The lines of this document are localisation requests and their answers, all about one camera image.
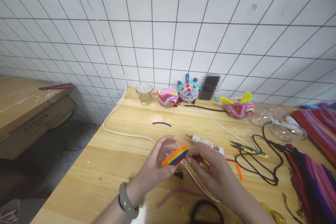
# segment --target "tile grout line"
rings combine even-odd
[[[179,14],[179,5],[180,5],[180,0],[177,1],[177,11],[176,11],[176,21],[177,21],[177,17],[178,17],[178,14]],[[171,52],[171,62],[170,62],[170,72],[169,72],[169,85],[170,85],[170,78],[171,78],[171,75],[172,75],[172,66],[173,66],[173,57],[174,57],[174,47],[175,47],[175,37],[176,37],[176,27],[177,27],[177,23],[175,23],[175,32],[174,32],[174,41],[173,41],[173,49],[172,49],[172,52]]]
[[[3,0],[1,0],[2,2],[3,2],[3,4],[8,8],[8,10],[14,15],[14,17],[16,18],[16,15],[12,12],[12,10],[7,6],[7,4],[3,1]],[[18,38],[20,38],[21,40],[22,40],[22,38],[16,33],[16,31],[14,31],[14,29],[4,20],[4,23],[16,34],[16,36],[18,37]],[[26,58],[28,58],[18,47],[17,47],[17,45],[15,45],[11,40],[9,40],[12,44],[13,44],[13,46],[16,48],[16,49],[18,49]],[[1,43],[13,56],[14,56],[14,53],[12,53],[3,43]]]
[[[28,12],[28,14],[33,17],[31,15],[31,13],[28,11],[28,9],[25,7],[25,5],[22,3],[21,0],[19,0],[20,3],[22,4],[22,6],[26,9],[26,11]],[[37,26],[41,29],[40,25],[37,23],[36,20],[34,20],[35,23],[37,24]],[[49,42],[52,44],[51,40],[49,39],[49,37],[45,34],[45,32],[41,29],[41,31],[43,32],[43,34],[45,35],[45,37],[49,40]],[[49,56],[49,54],[45,51],[45,49],[37,42],[36,38],[27,30],[27,32],[31,35],[31,37],[35,40],[35,42],[40,46],[40,48],[45,52],[45,54],[51,59],[51,57]],[[62,55],[59,53],[59,51],[56,49],[56,47],[54,46],[54,44],[52,44],[52,46],[55,48],[55,50],[58,52],[58,54],[61,56],[61,58],[64,60],[64,58],[62,57]],[[36,55],[36,57],[39,59],[39,57],[37,56],[37,54],[27,45],[27,47]],[[50,68],[43,62],[41,61],[43,65],[45,65],[45,67],[47,67],[49,70]]]
[[[0,19],[2,20],[10,20],[10,19],[18,19],[16,17],[0,17]],[[66,18],[42,18],[42,17],[39,17],[39,18],[35,18],[35,17],[21,17],[20,19],[22,20],[80,20],[80,21],[96,21],[95,19],[66,19]],[[113,19],[97,19],[98,21],[110,21],[110,22],[152,22],[150,20],[113,20]],[[154,22],[158,22],[158,23],[195,23],[195,24],[201,24],[201,23],[204,23],[204,24],[213,24],[213,25],[256,25],[255,23],[217,23],[217,22],[190,22],[190,21],[154,21]],[[295,26],[295,27],[301,27],[301,26],[309,26],[309,27],[336,27],[336,26],[333,26],[333,25],[315,25],[315,24],[271,24],[271,23],[263,23],[263,24],[259,24],[260,26]]]
[[[296,76],[298,76],[300,73],[302,73],[304,70],[306,70],[306,69],[307,69],[309,66],[311,66],[314,62],[316,62],[320,57],[314,59],[310,64],[308,64],[305,68],[303,68],[300,72],[298,72],[295,76],[293,76],[289,81],[287,81],[284,85],[282,85],[282,86],[281,86],[278,90],[276,90],[273,94],[275,94],[276,92],[278,92],[278,91],[279,91],[282,87],[284,87],[287,83],[289,83],[289,82],[290,82],[291,80],[293,80]]]
[[[324,24],[328,23],[334,16],[336,15],[336,12],[334,15],[332,15]],[[321,26],[319,29],[317,29],[316,32],[313,33],[295,52],[292,53],[290,57],[292,57],[298,50],[300,50],[301,47],[303,47],[316,33],[318,33],[319,30],[321,30],[323,26]]]
[[[141,82],[141,80],[140,80],[140,74],[139,74],[139,69],[138,69],[138,61],[137,61],[137,54],[136,54],[136,52],[135,52],[135,47],[134,47],[134,39],[133,39],[133,32],[132,32],[132,25],[131,25],[131,19],[130,19],[130,12],[129,12],[129,10],[128,10],[128,4],[127,4],[127,0],[125,0],[126,1],[126,7],[127,7],[127,14],[128,14],[128,19],[129,19],[129,27],[131,28],[131,36],[132,36],[132,43],[133,43],[133,49],[134,49],[134,56],[135,56],[135,63],[136,63],[136,70],[138,71],[138,76],[139,76],[139,81]]]
[[[17,42],[29,42],[29,43],[51,43],[51,44],[70,44],[70,45],[84,45],[84,46],[96,46],[96,44],[76,44],[76,43],[62,43],[62,42],[43,42],[43,41],[25,41],[25,40],[10,40],[10,39],[7,39],[7,40],[4,40],[4,39],[0,39],[0,41],[17,41]],[[109,45],[109,47],[116,47],[116,49],[118,47],[121,47],[121,48],[136,48],[136,49],[154,49],[154,50],[169,50],[169,51],[190,51],[190,52],[193,52],[193,50],[174,50],[174,49],[165,49],[165,48],[147,48],[147,47],[126,47],[126,46],[114,46],[114,45]],[[214,51],[195,51],[195,52],[200,52],[200,53],[216,53]],[[239,55],[239,53],[236,53],[236,52],[217,52],[218,54],[235,54],[235,55]],[[289,56],[276,56],[276,55],[260,55],[260,54],[243,54],[243,55],[251,55],[251,56],[267,56],[267,57],[277,57],[277,58],[303,58],[303,59],[315,59],[315,58],[309,58],[309,57],[289,57]]]
[[[326,23],[328,23],[329,22],[329,20],[331,20],[334,16],[336,15],[336,13],[334,14],[334,15],[332,15],[326,22],[325,22],[325,24]],[[316,32],[314,32],[314,34],[313,35],[311,35],[291,56],[289,56],[276,70],[275,70],[275,72],[276,71],[278,71],[279,69],[280,69],[280,67],[282,67],[289,59],[291,59],[291,58],[294,58],[293,57],[293,55],[304,45],[304,44],[306,44],[321,28],[322,28],[323,26],[321,26]],[[302,71],[304,71],[307,67],[309,67],[311,64],[313,64],[315,61],[317,61],[318,59],[320,59],[320,57],[322,57],[326,52],[324,52],[321,56],[319,56],[318,58],[314,58],[315,60],[314,61],[312,61],[310,64],[308,64],[304,69],[302,69],[298,74],[300,74]]]
[[[218,48],[217,48],[215,57],[216,57],[216,55],[217,55],[217,53],[218,53],[219,47],[221,46],[221,43],[222,43],[222,41],[223,41],[223,39],[224,39],[224,36],[225,36],[225,34],[226,34],[226,32],[227,32],[227,30],[228,30],[228,28],[229,28],[229,25],[230,25],[230,23],[231,23],[231,21],[232,21],[232,18],[233,18],[233,16],[234,16],[235,13],[236,13],[236,10],[237,10],[237,8],[238,8],[239,3],[240,3],[240,0],[238,0],[238,3],[237,3],[237,5],[236,5],[236,8],[235,8],[235,10],[234,10],[232,16],[231,16],[231,19],[230,19],[230,21],[229,21],[229,24],[228,24],[227,27],[226,27],[226,30],[225,30],[224,35],[223,35],[223,37],[222,37],[222,40],[220,41],[220,43],[219,43],[219,45],[218,45]],[[230,72],[231,68],[233,67],[233,65],[234,65],[235,62],[237,61],[238,56],[237,56],[237,58],[234,60],[232,66],[231,66],[230,69],[228,70],[227,74]],[[214,61],[214,58],[213,58],[213,60],[212,60],[212,62],[211,62],[211,64],[210,64],[209,70],[210,70],[210,68],[211,68],[211,66],[212,66],[212,63],[213,63],[213,61]]]
[[[254,30],[253,30],[253,32],[251,33],[250,37],[248,38],[247,42],[245,43],[245,45],[243,46],[242,50],[240,51],[240,53],[239,53],[237,59],[239,58],[239,56],[240,56],[241,53],[243,52],[245,46],[247,45],[247,43],[249,42],[249,40],[250,40],[250,38],[252,37],[253,33],[255,32],[255,30],[256,30],[257,27],[259,26],[260,22],[262,21],[262,19],[263,19],[264,16],[266,15],[267,11],[268,11],[268,10],[270,9],[270,7],[272,6],[273,2],[274,2],[274,0],[272,0],[272,2],[270,3],[270,5],[269,5],[268,8],[266,9],[265,13],[263,14],[263,16],[261,17],[261,19],[259,20],[257,26],[254,28]],[[254,66],[254,68],[249,72],[249,74],[248,74],[247,76],[249,76],[249,75],[252,73],[252,71],[253,71],[253,70],[256,68],[256,66],[262,61],[262,59],[265,57],[265,55],[263,55],[263,56],[260,58],[260,60],[257,62],[257,64]],[[236,92],[236,91],[238,90],[238,88],[244,83],[244,81],[245,81],[246,79],[247,79],[247,77],[242,81],[242,83],[239,84],[239,86],[236,88],[235,92]]]
[[[46,9],[44,8],[44,6],[42,5],[42,3],[40,2],[40,0],[38,0],[38,2],[40,3],[40,5],[42,6],[42,8],[44,9],[44,11],[46,12],[46,14],[48,15],[48,17],[50,17],[49,16],[49,14],[48,14],[48,12],[46,11]],[[57,26],[55,25],[55,23],[53,22],[53,20],[51,20],[51,22],[53,23],[53,25],[54,25],[54,27],[56,28],[56,30],[58,31],[58,33],[59,33],[59,35],[61,36],[61,38],[63,39],[63,41],[65,42],[65,44],[67,45],[67,47],[69,48],[69,50],[70,50],[70,52],[72,53],[72,55],[73,55],[73,57],[77,60],[77,62],[78,62],[78,59],[76,58],[76,56],[74,55],[74,53],[73,53],[73,51],[71,50],[71,48],[69,47],[69,44],[68,43],[66,43],[66,41],[65,41],[65,39],[64,39],[64,37],[63,37],[63,35],[60,33],[60,31],[58,30],[58,28],[57,28]],[[69,66],[69,64],[67,63],[67,61],[65,61],[65,63],[68,65],[68,67],[70,68],[70,70],[73,72],[73,70],[71,69],[71,67]],[[84,71],[84,69],[83,69],[83,67],[81,66],[81,64],[79,64],[79,62],[78,62],[78,65],[81,67],[81,69],[82,69],[82,71],[85,73],[85,71]]]
[[[275,45],[275,43],[279,40],[279,38],[285,33],[285,31],[289,28],[289,26],[295,21],[295,19],[300,15],[300,13],[305,9],[305,7],[310,3],[310,1],[311,1],[311,0],[308,0],[308,2],[307,2],[307,3],[304,5],[304,7],[299,11],[299,13],[295,16],[295,18],[290,22],[290,24],[285,28],[285,30],[280,34],[280,36],[276,39],[276,41],[275,41],[275,42],[271,45],[271,47],[267,50],[267,52],[264,54],[264,56],[266,56],[266,54],[269,52],[269,50],[271,50],[271,48]],[[280,67],[278,67],[278,68],[277,68],[277,69],[276,69],[276,70],[275,70],[275,71],[274,71],[268,78],[270,78],[273,74],[275,74],[275,72],[276,72]],[[266,79],[266,80],[265,80],[265,81],[264,81],[258,88],[260,88],[266,81],[267,81],[267,79]]]
[[[195,50],[196,50],[196,46],[197,46],[197,42],[198,42],[198,38],[200,37],[200,33],[201,33],[201,29],[202,29],[202,24],[203,24],[203,20],[204,20],[204,17],[205,17],[205,13],[206,13],[206,9],[208,7],[208,3],[209,3],[209,0],[207,0],[207,3],[206,3],[206,6],[205,6],[205,10],[204,10],[204,14],[203,14],[203,18],[202,18],[202,22],[201,22],[201,26],[199,27],[199,31],[198,31],[198,35],[197,35],[197,39],[196,39],[196,43],[195,43],[195,48],[194,48],[194,51],[192,53],[192,57],[191,57],[191,61],[190,61],[190,65],[189,65],[189,70],[188,70],[188,74],[190,72],[190,68],[191,68],[191,64],[193,63],[193,58],[194,58],[194,54],[195,54]]]
[[[44,12],[47,14],[47,16],[50,18],[50,16],[49,16],[49,14],[48,14],[48,12],[46,11],[46,9],[44,8],[44,6],[42,5],[42,3],[41,3],[41,1],[40,0],[37,0],[38,2],[39,2],[39,4],[41,5],[41,7],[43,8],[43,10],[44,10]],[[61,38],[63,39],[63,41],[64,41],[64,44],[66,44],[67,45],[67,47],[68,47],[68,49],[70,50],[70,52],[72,53],[72,55],[73,55],[73,57],[77,60],[77,58],[75,57],[75,55],[74,55],[74,53],[72,52],[72,50],[70,49],[70,47],[69,47],[69,45],[65,42],[65,39],[63,38],[63,36],[62,36],[62,34],[60,33],[60,31],[58,30],[58,28],[56,27],[56,25],[55,25],[55,23],[53,22],[53,20],[52,19],[50,19],[51,20],[51,22],[52,22],[52,24],[53,24],[53,26],[55,27],[55,29],[57,30],[57,32],[59,33],[59,35],[61,36]]]
[[[154,89],[155,89],[155,74],[154,74],[154,32],[153,32],[153,0],[150,0],[150,9],[152,11],[152,47],[153,47],[153,50],[152,50],[152,53],[153,53],[153,83],[154,83]]]
[[[336,69],[336,67],[333,68],[333,69],[331,69],[329,72],[325,73],[324,75],[322,75],[322,76],[321,76],[320,78],[318,78],[316,81],[318,81],[319,79],[323,78],[325,75],[327,75],[328,73],[334,71],[335,69]],[[308,86],[302,88],[301,90],[299,90],[298,92],[296,92],[295,94],[293,94],[293,97],[295,97],[295,95],[297,95],[297,94],[300,93],[302,90],[306,89],[307,87],[311,86],[311,85],[314,84],[314,83],[318,83],[318,82],[311,82]]]
[[[73,28],[75,34],[77,35],[80,44],[82,45],[82,47],[83,47],[83,49],[84,49],[86,55],[88,56],[88,58],[89,58],[89,60],[90,60],[90,63],[92,64],[91,58],[89,57],[89,55],[88,55],[88,53],[87,53],[85,47],[83,46],[82,41],[81,41],[81,39],[79,38],[79,36],[78,36],[78,34],[77,34],[77,32],[76,32],[74,26],[73,26],[72,23],[70,22],[69,17],[68,17],[68,15],[67,15],[67,13],[65,12],[65,10],[64,10],[64,8],[63,8],[63,6],[62,6],[62,4],[61,4],[61,1],[58,0],[58,2],[59,2],[59,4],[60,4],[60,6],[62,7],[62,9],[63,9],[63,11],[64,11],[66,17],[68,18],[68,22],[70,23],[70,25],[71,25],[71,27]],[[79,65],[81,66],[83,72],[86,74],[86,72],[85,72],[85,70],[83,69],[82,65],[81,65],[81,64],[79,64]],[[92,86],[95,88],[96,92],[99,94],[98,90],[96,89],[96,87],[93,85],[92,82],[91,82],[91,84],[92,84]]]
[[[269,95],[269,96],[272,96],[272,95],[270,95],[270,94],[264,94],[264,93],[256,93],[256,94],[262,94],[262,95]],[[282,96],[282,95],[275,95],[275,96],[280,96],[280,97],[288,97],[288,98],[299,98],[299,99],[315,99],[315,97],[317,97],[317,96],[315,96],[314,98],[302,98],[302,97],[294,97],[294,96]]]
[[[87,17],[87,14],[86,14],[86,12],[85,12],[85,9],[84,9],[84,7],[83,7],[82,1],[79,0],[79,2],[80,2],[81,6],[82,6],[82,8],[83,8],[83,11],[84,11],[84,14],[85,14],[86,18],[88,18],[88,17]],[[95,37],[95,40],[96,40],[96,42],[97,42],[97,46],[98,46],[98,48],[99,48],[99,50],[100,50],[101,55],[103,56],[103,59],[104,59],[104,62],[105,62],[105,64],[106,64],[106,66],[107,66],[107,63],[106,63],[104,54],[103,54],[103,52],[102,52],[102,49],[101,49],[100,46],[98,45],[98,40],[97,40],[97,37],[96,37],[95,33],[93,32],[91,23],[90,23],[89,21],[87,21],[87,22],[88,22],[89,25],[90,25],[92,34],[93,34],[93,36]],[[103,84],[103,86],[104,86],[104,88],[105,88],[105,91],[107,92],[107,90],[106,90],[106,86],[105,86],[104,82],[101,80],[100,74],[98,73],[96,67],[94,66],[94,64],[93,64],[92,62],[91,62],[91,64],[92,64],[94,70],[96,71],[96,73],[97,73],[97,75],[98,75],[98,78],[100,79],[101,83]]]
[[[102,2],[103,7],[104,7],[104,11],[105,11],[106,18],[108,18],[108,16],[107,16],[107,12],[106,12],[106,9],[105,9],[104,1],[101,0],[101,2]],[[112,32],[111,24],[110,24],[109,21],[107,21],[107,22],[108,22],[108,25],[109,25],[110,30],[111,30],[111,34],[112,34],[112,38],[113,38],[113,43],[114,43],[114,45],[116,46],[116,41],[114,40],[114,35],[113,35],[113,32]],[[124,69],[123,69],[123,66],[122,66],[122,64],[121,64],[121,60],[120,60],[120,56],[119,56],[119,52],[118,52],[118,48],[115,47],[115,50],[117,51],[117,54],[118,54],[118,58],[119,58],[119,62],[120,62],[120,66],[121,66],[121,70],[122,70],[122,72],[125,74]],[[111,74],[112,80],[113,80],[113,76],[112,76],[112,73],[111,73],[111,71],[110,71],[109,66],[107,66],[107,68],[108,68],[108,70],[109,70],[109,72],[110,72],[110,74]]]
[[[15,56],[5,56],[5,57],[14,57],[14,58],[25,58],[25,57],[15,57]],[[57,73],[58,72],[52,72],[52,71],[41,71],[41,72],[48,72],[48,73]],[[92,75],[82,75],[82,74],[75,74],[75,73],[63,73],[63,72],[59,72],[60,74],[68,74],[68,75],[76,75],[76,76],[87,76],[87,77],[98,77],[98,76],[92,76]],[[242,76],[242,77],[246,77],[245,75],[230,75],[230,76]],[[309,80],[296,80],[298,82],[312,82],[312,81],[309,81]],[[332,83],[332,82],[317,82],[315,81],[314,83],[322,83],[322,84],[336,84],[336,83]]]

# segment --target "glass jar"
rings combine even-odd
[[[152,103],[152,92],[153,87],[152,85],[146,83],[142,83],[136,87],[136,92],[138,94],[140,103],[144,106],[148,106]]]

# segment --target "pliers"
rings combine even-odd
[[[237,149],[240,149],[242,151],[245,151],[247,153],[251,153],[251,154],[257,154],[258,152],[256,152],[255,150],[253,150],[252,148],[246,146],[246,145],[242,145],[240,143],[237,143],[237,142],[233,142],[233,141],[230,141],[231,143],[234,143],[234,145],[231,145]],[[262,157],[262,158],[265,158],[267,159],[268,158],[268,155],[265,153],[265,152],[261,152],[260,154],[257,154],[257,156],[259,157]]]
[[[72,83],[62,83],[62,84],[58,84],[58,85],[54,85],[54,86],[47,86],[47,87],[40,87],[40,90],[49,90],[49,89],[67,89],[67,88],[71,88],[72,87]]]

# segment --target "bundle of pipe cleaners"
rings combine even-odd
[[[291,182],[300,201],[296,212],[303,214],[307,223],[336,223],[336,176],[324,165],[316,164],[307,154],[299,152],[292,144],[285,152],[291,166]],[[293,218],[301,223],[290,211]]]
[[[301,109],[293,111],[291,116],[336,166],[336,110]]]

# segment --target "thread snips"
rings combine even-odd
[[[234,142],[234,141],[230,141],[231,143],[234,143],[234,145],[231,145],[239,150],[242,150],[242,151],[245,151],[247,153],[250,153],[250,154],[257,154],[258,152],[256,152],[255,150],[253,150],[251,147],[248,147],[246,145],[242,145],[238,142]],[[259,154],[257,154],[256,156],[259,156],[259,157],[262,157],[264,159],[267,159],[268,158],[268,155],[265,153],[265,152],[261,152]]]

